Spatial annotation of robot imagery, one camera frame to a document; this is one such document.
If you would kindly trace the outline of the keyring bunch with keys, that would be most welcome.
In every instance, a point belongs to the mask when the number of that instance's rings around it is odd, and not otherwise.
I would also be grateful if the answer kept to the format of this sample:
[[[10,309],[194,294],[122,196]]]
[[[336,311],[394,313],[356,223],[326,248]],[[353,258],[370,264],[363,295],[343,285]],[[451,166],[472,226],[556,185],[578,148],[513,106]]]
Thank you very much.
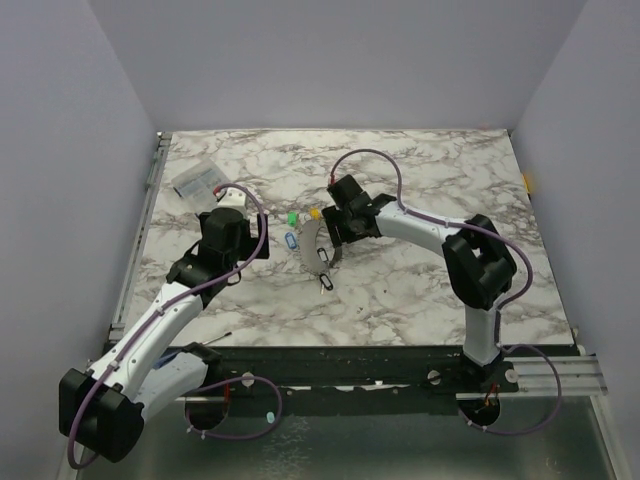
[[[329,235],[328,224],[317,208],[303,219],[291,212],[289,230],[284,234],[287,248],[299,256],[302,268],[316,276],[329,277],[343,258],[343,249]]]

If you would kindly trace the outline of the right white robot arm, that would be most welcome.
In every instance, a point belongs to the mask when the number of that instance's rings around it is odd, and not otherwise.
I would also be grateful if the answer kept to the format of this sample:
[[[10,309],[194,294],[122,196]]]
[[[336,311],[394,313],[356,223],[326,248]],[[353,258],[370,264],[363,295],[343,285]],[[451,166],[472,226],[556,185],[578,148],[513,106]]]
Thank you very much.
[[[388,237],[409,242],[441,256],[449,282],[465,308],[461,383],[481,391],[496,376],[492,363],[500,356],[498,303],[511,289],[517,267],[493,223],[483,215],[460,223],[442,218],[430,222],[424,214],[405,212],[396,197],[374,198],[351,175],[332,180],[327,188],[334,201],[322,210],[332,244],[340,247],[365,238]]]

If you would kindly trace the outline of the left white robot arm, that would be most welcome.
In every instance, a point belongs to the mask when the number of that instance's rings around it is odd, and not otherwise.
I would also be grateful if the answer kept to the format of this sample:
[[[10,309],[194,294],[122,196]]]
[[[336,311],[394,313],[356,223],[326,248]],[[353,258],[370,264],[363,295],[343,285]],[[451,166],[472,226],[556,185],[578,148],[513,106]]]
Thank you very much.
[[[70,369],[58,387],[59,431],[67,437],[67,461],[82,445],[95,457],[123,460],[146,423],[182,394],[206,395],[220,385],[213,350],[192,343],[168,362],[170,343],[255,259],[269,256],[268,220],[256,217],[253,236],[245,211],[216,207],[200,215],[201,238],[170,268],[165,283],[142,317],[101,358],[83,370]]]

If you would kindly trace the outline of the clear plastic organizer box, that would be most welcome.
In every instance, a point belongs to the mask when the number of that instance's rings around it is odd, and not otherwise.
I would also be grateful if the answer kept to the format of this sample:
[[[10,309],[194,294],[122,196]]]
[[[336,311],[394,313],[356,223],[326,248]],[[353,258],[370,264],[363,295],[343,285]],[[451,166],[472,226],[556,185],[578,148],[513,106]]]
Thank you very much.
[[[205,160],[174,177],[171,185],[182,200],[196,212],[202,212],[216,206],[214,189],[228,181],[227,175],[215,163]]]

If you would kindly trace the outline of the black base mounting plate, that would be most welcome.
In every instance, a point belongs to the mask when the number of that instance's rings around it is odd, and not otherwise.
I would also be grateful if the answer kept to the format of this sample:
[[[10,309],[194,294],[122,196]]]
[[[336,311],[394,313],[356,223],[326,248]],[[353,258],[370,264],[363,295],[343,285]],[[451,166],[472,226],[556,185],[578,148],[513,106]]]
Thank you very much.
[[[226,347],[192,343],[151,364],[125,389],[149,419],[175,400],[204,416],[223,405],[250,416],[269,405],[288,415],[361,416],[459,408],[484,415],[531,392],[527,375],[550,371],[538,355],[503,355],[476,367],[455,347]]]

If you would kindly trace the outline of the right aluminium extrusion rail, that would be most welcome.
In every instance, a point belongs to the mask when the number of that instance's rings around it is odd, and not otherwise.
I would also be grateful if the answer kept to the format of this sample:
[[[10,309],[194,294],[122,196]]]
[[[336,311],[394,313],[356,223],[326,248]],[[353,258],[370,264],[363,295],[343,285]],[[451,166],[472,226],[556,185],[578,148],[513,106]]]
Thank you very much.
[[[608,394],[604,374],[596,355],[551,355],[545,360],[541,354],[525,351],[510,355],[518,390],[509,396],[593,397]]]

